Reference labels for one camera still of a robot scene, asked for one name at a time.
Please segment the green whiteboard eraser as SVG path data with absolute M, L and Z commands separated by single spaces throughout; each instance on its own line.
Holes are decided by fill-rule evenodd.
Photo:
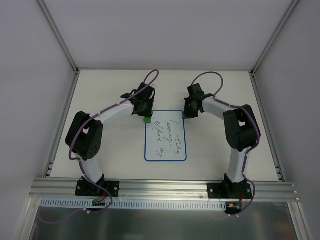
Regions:
M 146 124 L 150 124 L 152 122 L 152 118 L 151 117 L 144 117 L 143 122 Z

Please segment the blue framed whiteboard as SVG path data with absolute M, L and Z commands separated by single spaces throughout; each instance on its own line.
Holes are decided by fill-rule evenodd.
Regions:
M 186 128 L 182 110 L 154 110 L 145 124 L 144 159 L 147 162 L 187 160 Z

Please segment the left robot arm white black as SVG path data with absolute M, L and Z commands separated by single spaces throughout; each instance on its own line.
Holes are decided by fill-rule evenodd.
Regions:
M 79 163 L 82 177 L 78 180 L 76 196 L 101 197 L 117 181 L 107 181 L 101 170 L 98 153 L 102 146 L 103 132 L 117 121 L 137 115 L 150 123 L 153 116 L 153 105 L 156 90 L 141 83 L 138 89 L 123 94 L 119 102 L 95 114 L 79 111 L 68 130 L 65 143 L 69 146 L 69 158 Z

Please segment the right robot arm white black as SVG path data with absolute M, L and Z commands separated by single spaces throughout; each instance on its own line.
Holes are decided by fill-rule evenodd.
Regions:
M 208 188 L 210 198 L 238 199 L 252 198 L 250 185 L 246 178 L 246 165 L 250 152 L 260 142 L 261 132 L 250 105 L 228 104 L 212 93 L 205 94 L 200 84 L 187 88 L 183 118 L 193 119 L 199 113 L 208 113 L 224 122 L 225 137 L 231 148 L 230 161 L 223 181 Z

